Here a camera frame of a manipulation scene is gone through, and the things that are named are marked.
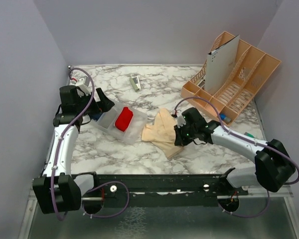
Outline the clear plastic storage box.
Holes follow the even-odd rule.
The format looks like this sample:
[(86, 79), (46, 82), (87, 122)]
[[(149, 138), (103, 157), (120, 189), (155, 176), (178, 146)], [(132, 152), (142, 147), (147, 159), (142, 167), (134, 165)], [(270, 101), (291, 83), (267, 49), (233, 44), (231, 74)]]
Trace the clear plastic storage box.
[(147, 114), (121, 102), (113, 102), (110, 111), (102, 113), (97, 120), (92, 119), (90, 124), (124, 143), (135, 143), (147, 124)]

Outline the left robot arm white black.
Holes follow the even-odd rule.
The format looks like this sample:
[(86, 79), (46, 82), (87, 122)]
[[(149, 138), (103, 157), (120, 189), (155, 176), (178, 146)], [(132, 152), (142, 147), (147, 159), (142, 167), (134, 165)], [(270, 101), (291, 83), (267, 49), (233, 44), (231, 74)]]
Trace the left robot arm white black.
[(49, 159), (42, 175), (32, 183), (35, 196), (44, 214), (76, 211), (83, 195), (96, 196), (100, 184), (95, 173), (71, 174), (71, 160), (83, 116), (101, 116), (115, 104), (101, 88), (95, 90), (99, 101), (95, 101), (89, 90), (74, 85), (59, 89), (61, 104), (53, 119), (54, 137)]

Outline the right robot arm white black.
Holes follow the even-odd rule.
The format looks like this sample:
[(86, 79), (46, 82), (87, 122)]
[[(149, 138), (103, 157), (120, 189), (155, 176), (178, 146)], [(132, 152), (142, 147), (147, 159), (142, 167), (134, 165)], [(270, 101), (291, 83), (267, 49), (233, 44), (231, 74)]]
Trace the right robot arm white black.
[(174, 130), (176, 146), (186, 146), (199, 139), (204, 143), (225, 147), (254, 164), (242, 169), (233, 167), (220, 176), (219, 189), (225, 195), (243, 186), (262, 186), (270, 192), (277, 192), (296, 171), (280, 141), (258, 141), (231, 131), (218, 121), (207, 122), (194, 107), (177, 117)]

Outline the beige underwear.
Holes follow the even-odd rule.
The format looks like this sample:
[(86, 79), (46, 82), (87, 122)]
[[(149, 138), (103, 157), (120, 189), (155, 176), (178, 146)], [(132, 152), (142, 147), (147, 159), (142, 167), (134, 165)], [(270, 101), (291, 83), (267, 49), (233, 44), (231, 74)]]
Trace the beige underwear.
[(146, 124), (142, 131), (142, 141), (151, 142), (162, 150), (167, 159), (183, 151), (182, 146), (175, 146), (176, 134), (174, 126), (176, 120), (166, 108), (160, 108), (153, 124)]

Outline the red boxer underwear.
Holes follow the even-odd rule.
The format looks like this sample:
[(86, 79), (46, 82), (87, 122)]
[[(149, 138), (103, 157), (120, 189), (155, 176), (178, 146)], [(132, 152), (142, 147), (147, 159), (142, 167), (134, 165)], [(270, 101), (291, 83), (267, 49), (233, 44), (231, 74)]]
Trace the red boxer underwear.
[(133, 116), (133, 112), (128, 107), (123, 107), (123, 110), (115, 121), (115, 127), (118, 130), (125, 132), (129, 127)]

